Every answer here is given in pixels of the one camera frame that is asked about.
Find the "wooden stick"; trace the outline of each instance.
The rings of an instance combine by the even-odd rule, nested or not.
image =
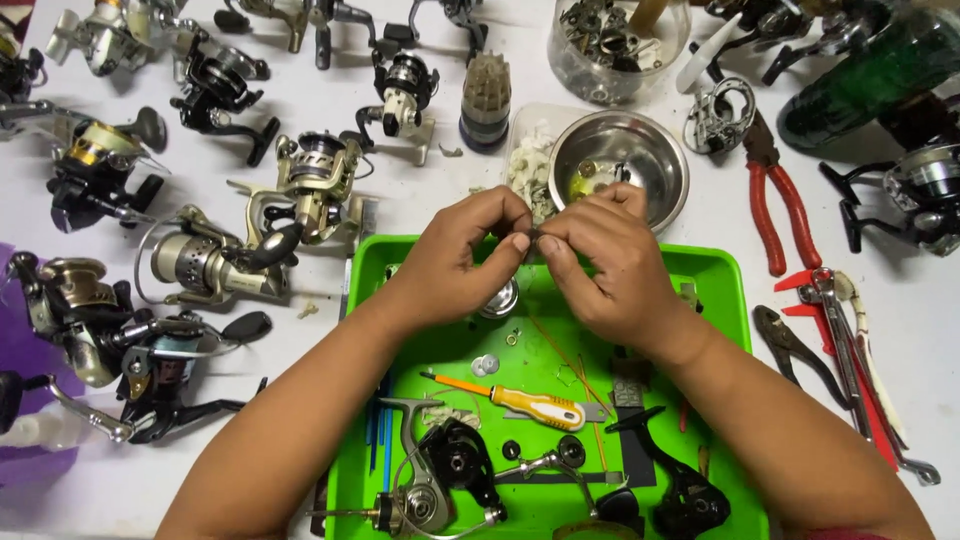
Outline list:
[[[546,339],[546,342],[549,343],[551,347],[553,347],[553,350],[556,351],[558,355],[560,355],[560,358],[564,359],[564,362],[566,362],[566,366],[569,367],[571,370],[573,370],[573,373],[574,375],[577,376],[577,379],[579,379],[580,382],[584,384],[584,387],[586,387],[587,390],[589,390],[589,392],[593,394],[593,397],[596,398],[597,403],[599,403],[600,406],[602,406],[603,409],[607,411],[607,414],[613,417],[613,411],[610,410],[607,404],[603,403],[603,399],[600,397],[600,394],[597,394],[597,391],[594,390],[592,386],[590,386],[590,383],[587,382],[587,379],[584,378],[584,374],[580,373],[580,371],[577,369],[577,366],[573,365],[573,362],[570,361],[570,358],[566,357],[564,352],[560,349],[560,346],[557,345],[557,342],[554,341],[552,337],[550,337],[550,334],[547,333],[543,325],[540,324],[540,321],[538,321],[537,318],[534,317],[532,313],[528,314],[527,317],[529,317],[530,322],[532,322],[534,326],[537,327],[537,330],[540,331],[540,333],[543,335],[543,338]]]
[[[577,363],[580,364],[580,373],[583,374],[584,380],[587,380],[587,370],[584,369],[583,355],[577,355]],[[590,403],[590,393],[586,387],[584,387],[584,393],[587,394],[587,403]],[[591,424],[593,424],[593,436],[597,439],[597,451],[600,452],[600,466],[603,467],[603,472],[608,473],[610,470],[607,469],[607,455],[603,452],[603,441],[600,440],[600,427],[597,426],[596,422],[591,422]]]

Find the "purple cloth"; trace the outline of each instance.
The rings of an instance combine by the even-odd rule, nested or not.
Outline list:
[[[14,248],[0,243],[0,280],[6,280],[7,261]],[[82,396],[84,384],[63,361],[63,351],[34,336],[27,320],[26,304],[18,281],[0,292],[0,369],[13,370],[24,379],[52,373],[57,386],[68,396]],[[23,396],[20,414],[41,410],[54,400],[50,392],[37,390]],[[0,448],[0,486],[48,479],[65,473],[77,460],[77,449],[50,453],[40,447]]]

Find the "hand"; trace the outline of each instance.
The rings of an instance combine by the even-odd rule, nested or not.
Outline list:
[[[600,337],[656,359],[683,344],[697,324],[677,296],[647,226],[646,191],[613,184],[540,226],[537,247],[573,314]],[[577,253],[590,259],[587,276]]]
[[[530,209],[507,186],[470,195],[442,209],[390,278],[416,330],[479,311],[516,273],[530,248]],[[500,244],[480,266],[473,249],[488,233]]]

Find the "screwdriver handle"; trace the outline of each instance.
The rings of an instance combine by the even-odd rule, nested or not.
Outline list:
[[[545,394],[531,395],[504,388],[500,384],[493,387],[490,401],[513,412],[528,414],[534,420],[558,430],[578,431],[587,421],[584,406],[573,400]]]

